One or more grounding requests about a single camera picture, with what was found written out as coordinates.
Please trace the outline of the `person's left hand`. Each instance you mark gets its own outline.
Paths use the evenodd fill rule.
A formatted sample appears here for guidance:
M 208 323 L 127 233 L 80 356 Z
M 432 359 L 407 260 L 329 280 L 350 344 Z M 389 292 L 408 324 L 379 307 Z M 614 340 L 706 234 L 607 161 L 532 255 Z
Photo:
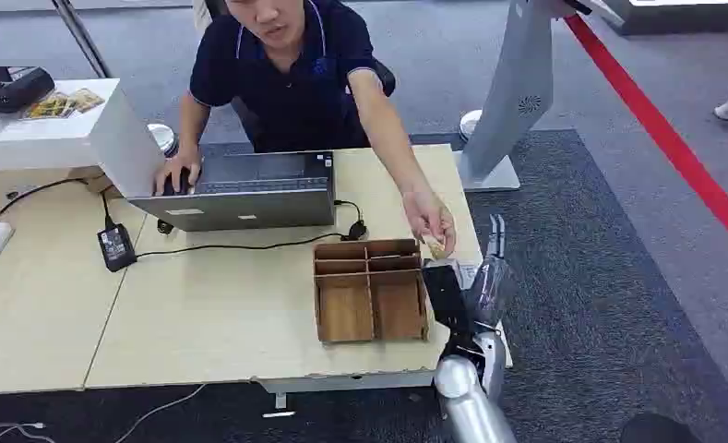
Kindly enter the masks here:
M 415 239 L 427 244 L 435 258 L 449 257 L 455 250 L 454 217 L 431 190 L 402 194 L 402 204 Z

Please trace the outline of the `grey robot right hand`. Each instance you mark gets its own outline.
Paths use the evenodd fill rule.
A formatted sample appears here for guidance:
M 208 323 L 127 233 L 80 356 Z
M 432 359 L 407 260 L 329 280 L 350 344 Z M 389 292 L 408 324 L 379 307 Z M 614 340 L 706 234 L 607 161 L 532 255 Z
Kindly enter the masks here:
M 474 334 L 493 331 L 517 291 L 513 269 L 505 258 L 506 225 L 500 214 L 491 214 L 492 232 L 481 265 L 464 291 L 466 313 Z

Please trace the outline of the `person's right hand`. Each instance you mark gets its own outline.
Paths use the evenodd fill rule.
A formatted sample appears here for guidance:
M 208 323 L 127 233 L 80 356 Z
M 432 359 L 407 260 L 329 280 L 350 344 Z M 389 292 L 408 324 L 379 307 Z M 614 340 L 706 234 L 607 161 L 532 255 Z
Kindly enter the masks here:
M 184 195 L 196 183 L 201 170 L 198 146 L 190 146 L 169 158 L 155 176 L 155 196 Z

